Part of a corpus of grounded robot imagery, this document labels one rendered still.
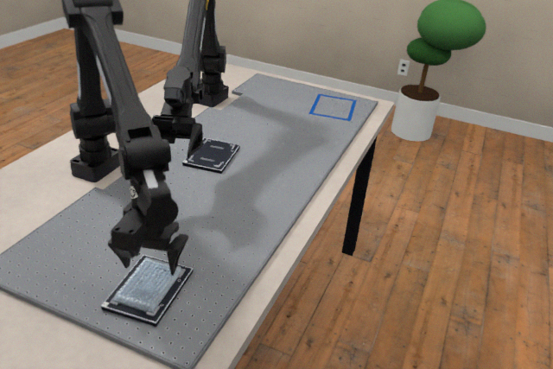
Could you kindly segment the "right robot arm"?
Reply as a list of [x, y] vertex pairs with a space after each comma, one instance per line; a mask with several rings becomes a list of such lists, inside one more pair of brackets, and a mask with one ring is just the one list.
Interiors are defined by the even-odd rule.
[[[77, 103], [70, 104], [79, 154], [70, 165], [94, 174], [119, 157], [121, 172], [130, 179], [131, 202], [141, 210], [131, 202], [124, 208], [124, 217], [111, 229], [112, 243], [134, 258], [145, 237], [159, 238], [179, 213], [165, 181], [170, 144], [139, 98], [114, 29], [123, 24], [120, 1], [61, 1], [68, 27], [74, 29], [79, 81]], [[100, 74], [108, 99], [102, 99]], [[118, 149], [107, 140], [115, 132]]]

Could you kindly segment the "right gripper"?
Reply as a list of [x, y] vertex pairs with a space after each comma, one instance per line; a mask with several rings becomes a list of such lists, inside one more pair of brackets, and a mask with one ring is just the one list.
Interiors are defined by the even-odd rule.
[[[175, 274], [181, 252], [188, 241], [188, 234], [179, 233], [179, 235], [175, 236], [173, 241], [170, 243], [173, 233], [177, 232], [178, 229], [179, 222], [173, 221], [172, 223], [165, 226], [165, 230], [162, 232], [159, 238], [145, 237], [143, 241], [143, 247], [168, 251], [168, 260], [172, 275]], [[112, 237], [108, 241], [108, 245], [120, 258], [124, 267], [128, 268], [130, 265], [130, 257], [123, 256], [121, 253], [119, 253], [116, 247], [113, 247]]]

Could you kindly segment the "white well plate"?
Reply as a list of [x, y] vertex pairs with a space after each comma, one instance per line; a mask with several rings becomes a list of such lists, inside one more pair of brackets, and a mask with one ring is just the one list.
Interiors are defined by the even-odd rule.
[[180, 266], [177, 266], [172, 275], [168, 263], [145, 258], [117, 292], [113, 301], [153, 314], [180, 274]]

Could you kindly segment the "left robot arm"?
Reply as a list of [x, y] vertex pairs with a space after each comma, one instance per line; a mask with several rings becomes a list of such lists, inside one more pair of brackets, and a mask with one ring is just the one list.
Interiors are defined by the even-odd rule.
[[226, 46], [217, 37], [215, 0], [189, 0], [181, 54], [167, 72], [160, 115], [191, 118], [193, 104], [229, 91], [221, 79], [225, 71]]

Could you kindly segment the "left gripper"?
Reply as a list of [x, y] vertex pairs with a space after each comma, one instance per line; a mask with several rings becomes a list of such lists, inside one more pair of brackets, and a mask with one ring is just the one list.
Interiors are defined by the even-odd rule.
[[175, 143], [176, 138], [190, 139], [188, 158], [203, 146], [202, 124], [195, 123], [195, 118], [154, 115], [153, 123], [158, 125], [162, 138]]

